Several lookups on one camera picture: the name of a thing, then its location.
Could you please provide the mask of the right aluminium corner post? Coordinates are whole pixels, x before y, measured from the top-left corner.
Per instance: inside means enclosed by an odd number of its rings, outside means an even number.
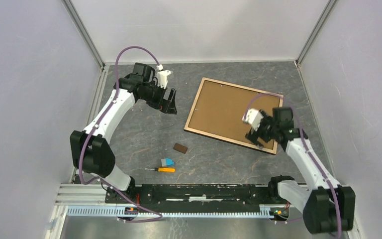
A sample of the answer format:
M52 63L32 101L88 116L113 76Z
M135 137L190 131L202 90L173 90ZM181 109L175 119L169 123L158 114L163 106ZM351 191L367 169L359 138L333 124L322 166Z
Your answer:
M299 53L298 57L295 60L295 64L298 68L302 65L302 62L304 61L305 57L307 56L309 50L311 49L313 43L317 39L320 31L322 30L324 24L326 23L327 19L329 18L329 15L331 14L332 10L334 9L336 3L338 0L328 0L322 13L320 14L320 17L318 18L316 24L314 25L309 37L307 38L301 52Z

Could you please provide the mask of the aluminium corner post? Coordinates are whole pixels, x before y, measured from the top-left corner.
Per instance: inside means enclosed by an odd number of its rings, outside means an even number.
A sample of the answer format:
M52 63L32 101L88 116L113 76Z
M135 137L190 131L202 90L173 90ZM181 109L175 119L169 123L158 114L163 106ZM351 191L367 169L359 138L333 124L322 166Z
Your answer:
M324 24L326 23L327 19L329 18L329 15L331 14L332 10L334 9L336 3L338 0L328 0L322 13L320 14L320 17L318 18L316 24L314 25L309 37L307 38L301 52L299 53L298 57L295 60L295 64L298 68L302 65L302 62L304 61L305 57L307 56L309 50L311 49L313 43L317 39L320 31L322 30Z
M82 39L84 40L86 46L88 47L89 51L91 52L94 60L96 63L101 67L105 67L105 62L103 61L101 55L99 54L96 45L94 44L89 32L87 31L86 26L84 25L78 11L76 10L76 7L74 6L74 3L72 0L62 0L63 5L65 6L68 14L70 15L74 25L76 26L79 34L81 35Z

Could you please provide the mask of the orange handled screwdriver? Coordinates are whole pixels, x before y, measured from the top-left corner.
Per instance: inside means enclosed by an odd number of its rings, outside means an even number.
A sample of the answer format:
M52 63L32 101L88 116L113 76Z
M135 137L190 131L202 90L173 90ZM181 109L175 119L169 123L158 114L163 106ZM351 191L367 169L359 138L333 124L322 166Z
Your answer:
M151 170L156 172L167 172L167 173L174 173L176 171L174 168L169 168L169 167L145 168L145 170Z

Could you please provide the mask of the left aluminium floor rail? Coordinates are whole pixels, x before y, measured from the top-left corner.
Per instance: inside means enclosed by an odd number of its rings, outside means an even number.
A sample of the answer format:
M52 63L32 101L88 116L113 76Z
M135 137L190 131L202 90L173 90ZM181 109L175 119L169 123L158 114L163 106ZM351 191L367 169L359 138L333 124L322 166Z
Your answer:
M100 107L101 99L103 96L103 91L106 84L109 68L110 68L110 65L108 64L106 64L104 67L101 68L101 72L98 76L98 81L96 84L96 89L92 95L91 107L90 107L89 115L86 121L86 126L89 125L99 113L99 110L100 110L99 107ZM73 167L70 184L81 183L78 179L79 178L78 174L79 174L78 169ZM85 174L85 176L86 176L86 180L91 180L95 177L94 175L87 174L87 173Z

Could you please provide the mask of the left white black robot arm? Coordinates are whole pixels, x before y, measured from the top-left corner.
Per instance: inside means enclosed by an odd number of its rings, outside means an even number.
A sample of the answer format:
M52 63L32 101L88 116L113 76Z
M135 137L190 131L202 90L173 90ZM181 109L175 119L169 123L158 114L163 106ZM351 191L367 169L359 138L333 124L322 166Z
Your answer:
M138 100L164 114L177 114L176 90L171 89L168 98L164 97L171 74L162 65L153 68L135 63L130 74L117 79L108 101L95 119L82 131L75 130L70 135L74 167L117 188L117 196L125 203L136 198L136 189L133 178L116 166L110 140L122 118Z

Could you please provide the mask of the blue grey eraser block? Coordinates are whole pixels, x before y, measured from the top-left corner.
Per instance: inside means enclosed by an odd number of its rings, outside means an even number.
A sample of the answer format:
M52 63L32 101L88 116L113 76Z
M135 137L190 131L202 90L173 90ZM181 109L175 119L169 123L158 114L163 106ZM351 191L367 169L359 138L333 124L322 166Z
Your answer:
M174 161L170 158L161 159L161 167L173 167L174 164Z

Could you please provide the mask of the left aluminium corner post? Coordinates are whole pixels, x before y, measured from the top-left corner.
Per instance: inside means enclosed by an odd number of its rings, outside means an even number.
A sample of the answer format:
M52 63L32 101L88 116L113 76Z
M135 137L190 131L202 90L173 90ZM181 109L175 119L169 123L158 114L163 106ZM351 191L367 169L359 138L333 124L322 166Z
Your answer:
M82 39L84 40L86 46L88 47L89 51L91 52L94 60L96 63L101 67L105 67L105 62L103 61L101 55L99 54L96 45L94 44L89 32L87 31L86 26L84 25L78 11L76 10L76 7L74 6L74 3L72 0L62 0L63 5L65 6L68 14L70 15L74 25L76 26L79 34L81 35Z

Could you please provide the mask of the black picture frame with photo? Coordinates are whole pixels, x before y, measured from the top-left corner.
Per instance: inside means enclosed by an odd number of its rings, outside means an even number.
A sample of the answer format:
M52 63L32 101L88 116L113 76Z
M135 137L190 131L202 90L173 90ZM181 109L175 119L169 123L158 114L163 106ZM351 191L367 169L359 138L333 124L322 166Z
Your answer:
M210 78L202 78L184 130L275 155L278 144L262 141L259 148L246 139L251 129L242 122L248 106L272 114L283 104L283 96Z

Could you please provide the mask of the small brown wooden block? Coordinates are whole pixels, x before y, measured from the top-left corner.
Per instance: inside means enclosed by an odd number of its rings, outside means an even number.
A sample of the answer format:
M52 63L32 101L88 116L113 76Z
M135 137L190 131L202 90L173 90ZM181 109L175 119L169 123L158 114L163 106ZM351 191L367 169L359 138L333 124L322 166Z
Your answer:
M186 154L188 148L182 144L175 143L173 150L178 151L180 153Z

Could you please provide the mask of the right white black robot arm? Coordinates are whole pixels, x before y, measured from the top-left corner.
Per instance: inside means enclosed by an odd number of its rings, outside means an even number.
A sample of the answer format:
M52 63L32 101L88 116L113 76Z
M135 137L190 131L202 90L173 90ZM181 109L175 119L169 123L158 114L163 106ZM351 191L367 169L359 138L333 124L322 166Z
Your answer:
M314 152L303 129L295 127L291 107L273 108L269 115L263 110L247 109L242 121L250 126L245 137L257 147L262 142L274 140L298 167L306 187L300 186L290 176L271 179L267 190L273 203L287 200L301 214L311 234L334 233L353 229L356 194L350 186L344 186L325 168Z

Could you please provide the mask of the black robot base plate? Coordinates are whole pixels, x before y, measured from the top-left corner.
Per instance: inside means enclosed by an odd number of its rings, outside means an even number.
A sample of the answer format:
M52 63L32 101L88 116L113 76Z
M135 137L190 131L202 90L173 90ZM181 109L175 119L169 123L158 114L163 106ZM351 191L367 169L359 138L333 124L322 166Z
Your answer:
M267 184L143 184L126 196L146 213L160 214L255 213L260 205L291 207Z

